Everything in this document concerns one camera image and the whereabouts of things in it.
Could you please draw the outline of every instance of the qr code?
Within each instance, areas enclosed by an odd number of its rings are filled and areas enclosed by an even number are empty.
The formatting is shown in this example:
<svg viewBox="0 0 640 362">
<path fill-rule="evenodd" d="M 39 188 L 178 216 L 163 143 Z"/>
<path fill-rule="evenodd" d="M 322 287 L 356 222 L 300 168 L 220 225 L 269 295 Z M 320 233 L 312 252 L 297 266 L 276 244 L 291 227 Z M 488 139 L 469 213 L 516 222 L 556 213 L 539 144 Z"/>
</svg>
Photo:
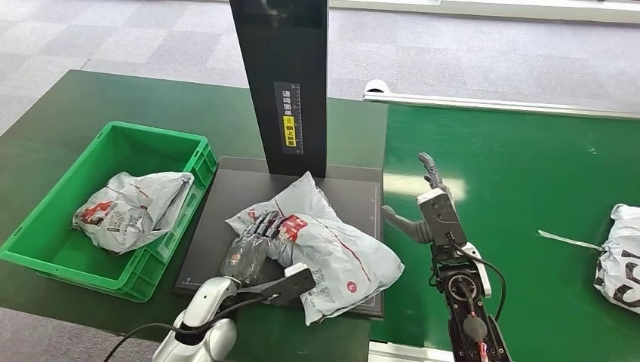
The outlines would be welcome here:
<svg viewBox="0 0 640 362">
<path fill-rule="evenodd" d="M 109 225 L 106 230 L 109 232 L 120 232 L 120 225 L 125 221 L 125 213 L 114 210 L 109 214 Z"/>
<path fill-rule="evenodd" d="M 325 275 L 322 274 L 322 270 L 321 269 L 316 269 L 316 270 L 312 271 L 311 275 L 313 276 L 313 280 L 315 281 L 316 284 L 320 284 L 320 283 L 324 283 L 325 282 Z"/>
<path fill-rule="evenodd" d="M 129 219 L 127 220 L 127 226 L 135 227 L 140 219 L 142 219 L 142 213 L 130 213 Z"/>
<path fill-rule="evenodd" d="M 313 296 L 315 298 L 323 298 L 328 300 L 329 302 L 335 302 L 334 296 L 331 295 L 331 291 L 328 287 L 321 288 L 319 290 L 313 290 Z"/>
</svg>

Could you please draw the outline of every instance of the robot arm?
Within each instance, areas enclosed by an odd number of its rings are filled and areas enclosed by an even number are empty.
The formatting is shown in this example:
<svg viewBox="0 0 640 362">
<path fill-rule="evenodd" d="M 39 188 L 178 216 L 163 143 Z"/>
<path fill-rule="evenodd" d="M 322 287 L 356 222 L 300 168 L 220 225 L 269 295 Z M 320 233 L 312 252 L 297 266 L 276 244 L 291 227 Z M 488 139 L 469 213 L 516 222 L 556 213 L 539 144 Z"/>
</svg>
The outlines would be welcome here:
<svg viewBox="0 0 640 362">
<path fill-rule="evenodd" d="M 450 312 L 449 338 L 456 362 L 510 362 L 500 328 L 496 323 L 506 293 L 494 319 L 485 311 L 483 298 L 491 297 L 485 266 L 495 267 L 480 257 L 460 226 L 449 188 L 442 182 L 435 162 L 426 153 L 418 155 L 425 167 L 425 180 L 432 190 L 417 197 L 423 219 L 412 222 L 383 206 L 383 217 L 420 244 L 431 244 L 432 270 L 436 287 L 445 296 Z"/>
<path fill-rule="evenodd" d="M 155 351 L 152 362 L 218 362 L 226 358 L 235 344 L 235 323 L 222 318 L 223 313 L 258 300 L 281 305 L 315 287 L 311 271 L 298 263 L 285 269 L 285 277 L 277 281 L 238 289 L 239 282 L 228 277 L 215 277 L 204 282 L 191 303 L 174 321 L 174 327 Z M 223 301 L 238 294 L 249 299 L 216 314 Z"/>
</svg>

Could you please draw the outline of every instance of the gray carpet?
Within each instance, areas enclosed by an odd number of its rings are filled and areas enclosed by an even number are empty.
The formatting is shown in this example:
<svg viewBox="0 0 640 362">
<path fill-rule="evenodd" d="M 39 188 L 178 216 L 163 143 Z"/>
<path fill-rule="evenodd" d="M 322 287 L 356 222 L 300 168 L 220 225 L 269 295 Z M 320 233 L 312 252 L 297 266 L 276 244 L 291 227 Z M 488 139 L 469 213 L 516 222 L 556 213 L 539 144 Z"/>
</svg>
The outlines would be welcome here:
<svg viewBox="0 0 640 362">
<path fill-rule="evenodd" d="M 637 26 L 331 10 L 329 32 L 332 97 L 381 78 L 400 93 L 640 112 Z M 226 3 L 0 0 L 0 134 L 68 69 L 247 87 Z M 0 325 L 0 360 L 102 360 L 117 341 L 2 308 Z M 131 341 L 114 360 L 154 350 Z"/>
</svg>

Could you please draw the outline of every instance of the red stripe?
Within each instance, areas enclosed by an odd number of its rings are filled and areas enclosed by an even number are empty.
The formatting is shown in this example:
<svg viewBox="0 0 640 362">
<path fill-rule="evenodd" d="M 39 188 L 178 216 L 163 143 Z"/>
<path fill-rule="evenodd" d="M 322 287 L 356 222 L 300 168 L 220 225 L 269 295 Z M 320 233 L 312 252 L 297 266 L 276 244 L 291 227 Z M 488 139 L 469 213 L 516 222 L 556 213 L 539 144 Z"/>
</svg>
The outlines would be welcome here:
<svg viewBox="0 0 640 362">
<path fill-rule="evenodd" d="M 362 269 L 362 272 L 365 273 L 365 277 L 367 277 L 367 280 L 369 281 L 369 283 L 371 282 L 371 279 L 369 278 L 369 275 L 367 274 L 367 271 L 365 270 L 365 266 L 362 265 L 362 261 L 360 260 L 360 258 L 358 258 L 358 256 L 353 252 L 353 250 L 349 249 L 349 247 L 347 247 L 338 237 L 338 235 L 336 235 L 336 233 L 331 230 L 328 226 L 326 226 L 325 224 L 323 224 L 322 222 L 320 222 L 318 219 L 316 219 L 315 217 L 313 217 L 313 219 L 320 225 L 324 226 L 325 228 L 327 228 L 327 230 L 334 235 L 334 237 L 336 238 L 336 240 L 338 240 L 338 242 L 340 243 L 340 245 L 342 245 L 343 248 L 347 249 L 351 255 L 353 255 L 353 257 L 355 258 L 355 260 L 358 260 L 358 263 L 360 264 L 360 269 Z"/>
</svg>

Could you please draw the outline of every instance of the black cable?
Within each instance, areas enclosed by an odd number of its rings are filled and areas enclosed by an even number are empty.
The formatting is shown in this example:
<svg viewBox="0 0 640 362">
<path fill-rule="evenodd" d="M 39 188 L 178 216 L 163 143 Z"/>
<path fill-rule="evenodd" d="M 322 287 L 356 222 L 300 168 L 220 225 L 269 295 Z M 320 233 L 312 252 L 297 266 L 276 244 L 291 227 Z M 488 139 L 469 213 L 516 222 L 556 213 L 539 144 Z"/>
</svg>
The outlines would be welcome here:
<svg viewBox="0 0 640 362">
<path fill-rule="evenodd" d="M 221 311 L 220 313 L 216 314 L 210 321 L 208 321 L 207 323 L 203 324 L 202 327 L 199 327 L 197 330 L 181 330 L 180 328 L 176 328 L 170 324 L 164 324 L 164 323 L 149 323 L 149 324 L 145 324 L 143 326 L 140 326 L 138 328 L 136 328 L 135 330 L 132 330 L 131 332 L 125 334 L 124 337 L 122 337 L 122 339 L 120 339 L 120 342 L 118 342 L 117 345 L 115 345 L 113 347 L 113 349 L 111 350 L 111 352 L 109 352 L 109 354 L 105 357 L 104 362 L 107 362 L 108 360 L 111 359 L 111 357 L 113 357 L 113 354 L 115 354 L 115 351 L 118 351 L 118 348 L 120 348 L 120 346 L 125 343 L 125 341 L 127 339 L 130 339 L 134 334 L 140 332 L 141 330 L 147 328 L 147 327 L 162 327 L 165 328 L 167 330 L 173 330 L 175 333 L 182 333 L 182 334 L 200 334 L 202 332 L 205 332 L 207 330 L 209 330 L 216 321 L 218 321 L 220 318 L 224 317 L 225 315 L 231 313 L 232 311 L 235 311 L 238 308 L 242 308 L 246 305 L 249 305 L 251 303 L 255 303 L 255 302 L 259 302 L 260 300 L 263 300 L 263 298 L 254 298 L 254 299 L 249 299 L 249 300 L 245 300 L 244 302 L 240 302 L 236 305 L 232 305 L 230 307 L 228 307 L 227 309 Z"/>
<path fill-rule="evenodd" d="M 502 293 L 500 295 L 500 304 L 498 304 L 498 310 L 496 311 L 496 322 L 498 322 L 500 319 L 500 315 L 502 314 L 502 309 L 504 308 L 504 302 L 506 301 L 506 281 L 504 280 L 504 275 L 500 272 L 500 270 L 498 270 L 498 268 L 495 267 L 495 265 L 491 264 L 486 260 L 480 259 L 476 256 L 473 256 L 467 253 L 466 251 L 463 250 L 462 247 L 460 247 L 460 245 L 456 244 L 455 240 L 451 237 L 451 235 L 448 234 L 447 236 L 448 236 L 447 240 L 449 240 L 449 244 L 451 244 L 456 250 L 458 250 L 459 253 L 463 254 L 464 256 L 466 256 L 471 260 L 480 262 L 481 264 L 488 266 L 489 268 L 493 269 L 494 272 L 496 272 L 496 274 L 498 274 L 498 277 L 500 277 L 500 284 L 502 284 Z"/>
</svg>

